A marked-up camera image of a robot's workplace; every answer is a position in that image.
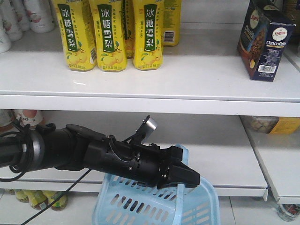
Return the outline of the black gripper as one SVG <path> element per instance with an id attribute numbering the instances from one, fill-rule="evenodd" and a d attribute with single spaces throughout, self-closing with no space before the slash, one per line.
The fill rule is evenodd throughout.
<path id="1" fill-rule="evenodd" d="M 182 161 L 183 149 L 174 145 L 160 149 L 157 145 L 129 144 L 114 136 L 86 139 L 83 166 L 92 170 L 138 181 L 158 189 L 187 188 L 200 185 L 200 174 Z"/>

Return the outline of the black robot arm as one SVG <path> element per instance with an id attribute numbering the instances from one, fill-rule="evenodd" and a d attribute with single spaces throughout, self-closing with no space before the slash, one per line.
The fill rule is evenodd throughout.
<path id="1" fill-rule="evenodd" d="M 195 188 L 200 175 L 183 163 L 183 149 L 144 145 L 146 133 L 139 129 L 118 141 L 86 127 L 68 124 L 17 126 L 17 131 L 0 137 L 0 165 L 9 167 L 17 178 L 25 173 L 48 168 L 79 171 L 84 168 L 135 180 L 157 189 L 183 184 Z"/>

